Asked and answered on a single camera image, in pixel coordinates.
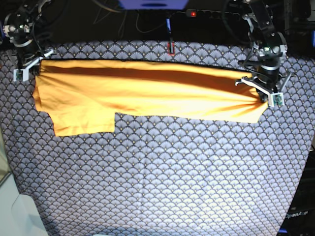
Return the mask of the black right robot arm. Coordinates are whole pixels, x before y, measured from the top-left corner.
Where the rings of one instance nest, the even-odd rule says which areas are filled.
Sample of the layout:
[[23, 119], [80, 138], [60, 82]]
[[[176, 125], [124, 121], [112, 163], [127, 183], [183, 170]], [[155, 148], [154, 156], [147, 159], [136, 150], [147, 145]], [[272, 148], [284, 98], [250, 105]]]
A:
[[49, 0], [24, 3], [16, 12], [8, 14], [4, 19], [2, 32], [16, 50], [14, 82], [28, 81], [32, 68], [39, 66], [43, 59], [57, 53], [54, 49], [45, 49], [40, 46], [35, 35], [35, 23], [41, 18], [43, 8], [50, 3]]

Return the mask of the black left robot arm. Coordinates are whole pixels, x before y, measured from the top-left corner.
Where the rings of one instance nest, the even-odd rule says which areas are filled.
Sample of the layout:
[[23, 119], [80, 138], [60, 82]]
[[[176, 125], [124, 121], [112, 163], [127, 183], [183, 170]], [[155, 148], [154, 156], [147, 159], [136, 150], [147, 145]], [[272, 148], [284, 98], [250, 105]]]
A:
[[249, 26], [248, 38], [251, 51], [239, 65], [252, 73], [235, 81], [256, 89], [262, 103], [268, 106], [283, 106], [283, 90], [292, 77], [284, 77], [280, 66], [287, 54], [284, 35], [277, 31], [272, 21], [272, 11], [262, 0], [237, 0], [236, 7], [243, 11], [242, 19]]

